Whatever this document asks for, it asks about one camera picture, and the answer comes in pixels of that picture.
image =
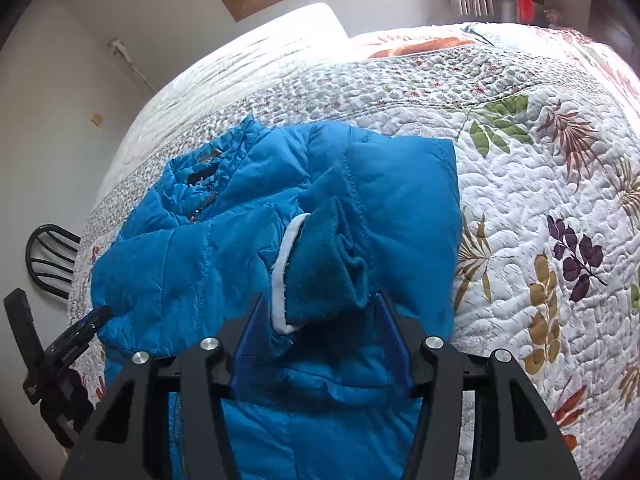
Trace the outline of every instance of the bed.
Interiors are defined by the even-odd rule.
[[[599,478],[640,417],[640,81],[571,30],[465,23],[348,39],[327,6],[292,14],[196,63],[140,112],[84,231],[69,321],[92,308],[92,263],[165,162],[248,114],[449,137],[464,219],[452,342],[517,356],[582,477]],[[77,368],[99,400],[97,340]],[[472,435],[471,396],[457,478]]]

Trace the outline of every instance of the quilted bedspread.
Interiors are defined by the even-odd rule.
[[[249,113],[267,126],[333,119],[455,140],[465,224],[452,342],[508,348],[583,478],[598,478],[640,416],[640,132],[612,92],[575,63],[483,44],[293,76],[172,137],[102,200],[76,260],[71,321],[92,307],[92,261],[165,162]],[[97,340],[78,369],[96,400]],[[468,476],[472,434],[470,396],[457,478]]]

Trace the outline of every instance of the silver bolt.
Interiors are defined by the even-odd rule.
[[[220,342],[215,337],[206,337],[200,342],[200,348],[203,350],[215,350]]]
[[[444,341],[436,335],[430,335],[427,339],[424,340],[424,344],[429,348],[437,350],[438,348],[442,348],[444,346]]]
[[[498,359],[498,361],[500,361],[501,363],[508,363],[509,361],[511,361],[511,352],[503,348],[496,350],[494,355],[495,358]]]
[[[131,360],[137,365],[143,365],[147,361],[149,361],[149,354],[146,352],[136,352],[131,357]]]

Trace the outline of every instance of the chair back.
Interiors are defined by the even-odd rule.
[[[79,243],[79,236],[55,224],[44,224],[38,227],[29,236],[24,253],[27,272],[33,282],[42,290],[68,300],[67,285],[71,285]],[[35,257],[35,253],[39,253],[38,255],[42,257]],[[43,278],[56,284],[47,283]]]

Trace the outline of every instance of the white trim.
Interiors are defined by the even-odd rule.
[[[298,232],[310,213],[302,213],[296,216],[287,226],[282,237],[278,257],[273,264],[271,273],[271,325],[277,334],[287,335],[299,329],[299,326],[288,325],[284,313],[284,271],[287,268],[289,255],[296,241]]]

